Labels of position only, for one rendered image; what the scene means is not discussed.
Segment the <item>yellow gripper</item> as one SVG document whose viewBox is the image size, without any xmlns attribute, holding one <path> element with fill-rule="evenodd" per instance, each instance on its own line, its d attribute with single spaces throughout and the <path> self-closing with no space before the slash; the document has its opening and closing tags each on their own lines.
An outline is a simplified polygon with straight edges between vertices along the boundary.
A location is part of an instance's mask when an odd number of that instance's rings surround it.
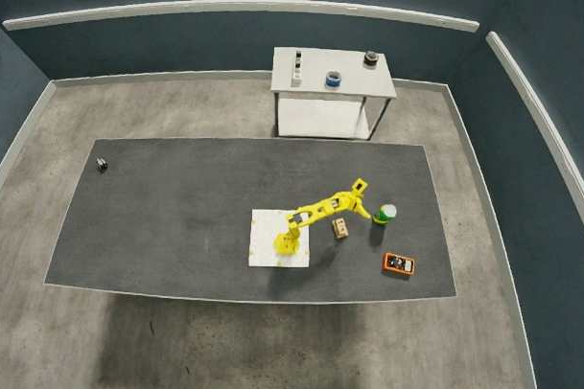
<svg viewBox="0 0 584 389">
<path fill-rule="evenodd" d="M 349 201 L 349 205 L 346 209 L 352 210 L 354 212 L 358 211 L 362 216 L 370 218 L 370 215 L 364 210 L 364 208 L 362 207 L 362 202 L 359 199 L 359 197 L 364 196 L 363 194 L 361 194 L 361 192 L 365 189 L 366 186 L 367 184 L 359 179 L 352 187 L 353 193 L 350 192 L 346 193 L 348 195 Z"/>
</svg>

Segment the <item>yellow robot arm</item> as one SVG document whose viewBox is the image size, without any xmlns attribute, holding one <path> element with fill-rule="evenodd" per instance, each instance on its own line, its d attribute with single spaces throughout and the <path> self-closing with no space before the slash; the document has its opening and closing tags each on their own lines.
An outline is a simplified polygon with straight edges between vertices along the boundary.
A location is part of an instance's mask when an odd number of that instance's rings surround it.
<svg viewBox="0 0 584 389">
<path fill-rule="evenodd" d="M 294 251 L 293 254 L 297 254 L 297 249 L 300 245 L 300 241 L 298 240 L 298 238 L 299 236 L 301 236 L 299 228 L 310 225 L 314 223 L 316 220 L 328 217 L 332 215 L 334 212 L 337 213 L 344 211 L 348 207 L 348 205 L 349 205 L 348 195 L 345 192 L 341 192 L 335 194 L 333 197 L 329 199 L 320 201 L 315 205 L 298 208 L 298 210 L 293 215 L 292 214 L 286 215 L 285 218 L 289 224 L 290 232 L 283 233 L 283 235 L 282 233 L 279 233 L 277 235 L 276 239 L 273 242 L 273 245 L 276 249 L 276 254 L 280 254 L 280 252 L 293 251 Z M 322 210 L 321 213 L 317 211 L 319 209 Z M 310 213 L 312 214 L 312 216 L 308 220 L 303 221 L 303 218 L 300 215 L 302 213 Z M 282 245 L 282 250 L 280 244 Z M 285 246 L 288 247 L 288 249 L 285 249 Z"/>
</svg>

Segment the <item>green and yellow drink can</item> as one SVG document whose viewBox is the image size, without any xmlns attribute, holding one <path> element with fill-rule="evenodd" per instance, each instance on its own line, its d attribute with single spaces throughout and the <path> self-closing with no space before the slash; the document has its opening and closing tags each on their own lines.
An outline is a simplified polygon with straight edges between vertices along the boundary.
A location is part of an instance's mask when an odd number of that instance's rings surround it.
<svg viewBox="0 0 584 389">
<path fill-rule="evenodd" d="M 378 226 L 384 226 L 396 215 L 396 209 L 392 205 L 384 205 L 374 216 L 373 221 Z"/>
</svg>

